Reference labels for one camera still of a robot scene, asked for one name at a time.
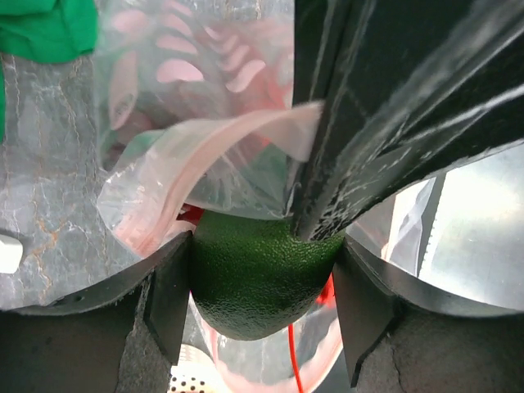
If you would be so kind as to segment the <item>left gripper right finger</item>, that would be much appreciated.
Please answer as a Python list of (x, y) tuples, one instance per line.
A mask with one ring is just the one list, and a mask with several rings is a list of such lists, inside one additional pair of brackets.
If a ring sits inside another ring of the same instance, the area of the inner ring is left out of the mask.
[(420, 281), (347, 237), (333, 270), (358, 392), (521, 392), (523, 313)]

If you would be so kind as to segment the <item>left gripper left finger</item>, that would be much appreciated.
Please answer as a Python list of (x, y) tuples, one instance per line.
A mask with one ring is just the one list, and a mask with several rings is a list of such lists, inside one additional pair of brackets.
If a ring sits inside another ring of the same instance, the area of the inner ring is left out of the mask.
[(184, 233), (55, 301), (1, 313), (3, 392), (166, 392), (187, 313)]

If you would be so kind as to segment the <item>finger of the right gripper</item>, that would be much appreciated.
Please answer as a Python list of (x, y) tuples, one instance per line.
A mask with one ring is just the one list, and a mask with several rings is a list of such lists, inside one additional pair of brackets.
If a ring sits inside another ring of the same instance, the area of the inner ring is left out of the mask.
[(520, 1), (297, 1), (295, 104), (320, 100), (292, 231), (323, 240), (417, 181), (523, 143)]

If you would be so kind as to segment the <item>clear zip top bag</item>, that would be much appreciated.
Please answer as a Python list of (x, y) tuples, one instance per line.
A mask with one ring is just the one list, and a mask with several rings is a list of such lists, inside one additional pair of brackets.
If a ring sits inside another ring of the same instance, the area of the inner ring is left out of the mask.
[[(191, 108), (191, 99), (261, 92), (282, 94), (287, 108), (320, 102), (323, 110), (320, 100), (293, 101), (295, 21), (217, 22), (168, 2), (157, 16), (141, 7), (117, 13), (108, 18), (105, 28), (113, 43), (141, 43), (165, 56), (156, 85), (167, 94), (178, 118), (177, 124), (161, 128), (149, 115), (135, 116), (139, 84), (129, 67), (138, 57), (126, 54), (110, 88), (111, 128), (124, 134), (124, 151), (102, 189), (98, 209), (114, 236), (141, 257), (192, 230), (178, 216), (184, 203), (191, 204), (192, 190), (214, 163), (249, 134), (250, 127), (274, 120), (270, 111), (201, 118)], [(393, 200), (390, 248), (422, 228), (441, 175), (417, 181), (384, 200)], [(215, 367), (231, 392), (292, 391), (292, 378), (267, 385), (250, 382), (223, 363)]]

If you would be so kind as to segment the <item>green toy avocado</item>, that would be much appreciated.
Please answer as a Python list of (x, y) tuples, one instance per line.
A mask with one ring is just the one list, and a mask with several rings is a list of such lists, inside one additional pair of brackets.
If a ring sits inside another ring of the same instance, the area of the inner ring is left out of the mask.
[(344, 233), (316, 242), (291, 235), (286, 220), (206, 211), (192, 237), (188, 281), (201, 317), (239, 341), (265, 338), (314, 304)]

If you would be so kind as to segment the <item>white perforated plastic basket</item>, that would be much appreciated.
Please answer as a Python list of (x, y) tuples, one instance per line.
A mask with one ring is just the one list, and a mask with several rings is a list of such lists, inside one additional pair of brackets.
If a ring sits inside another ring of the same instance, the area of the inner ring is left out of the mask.
[(169, 374), (168, 392), (220, 392), (219, 375), (211, 358), (194, 346), (182, 344), (178, 363)]

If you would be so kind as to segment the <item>metal clothes rack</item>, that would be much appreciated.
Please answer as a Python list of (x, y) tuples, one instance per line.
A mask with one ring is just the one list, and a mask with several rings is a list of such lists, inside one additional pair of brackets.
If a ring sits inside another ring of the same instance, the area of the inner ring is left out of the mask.
[(14, 274), (20, 267), (24, 248), (22, 243), (7, 235), (0, 235), (0, 273)]

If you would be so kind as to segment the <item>green t-shirt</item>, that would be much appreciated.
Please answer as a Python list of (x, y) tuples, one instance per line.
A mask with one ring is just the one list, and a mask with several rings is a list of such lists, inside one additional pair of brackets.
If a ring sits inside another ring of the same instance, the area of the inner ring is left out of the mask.
[(89, 54), (97, 40), (92, 0), (1, 2), (1, 54), (42, 64)]

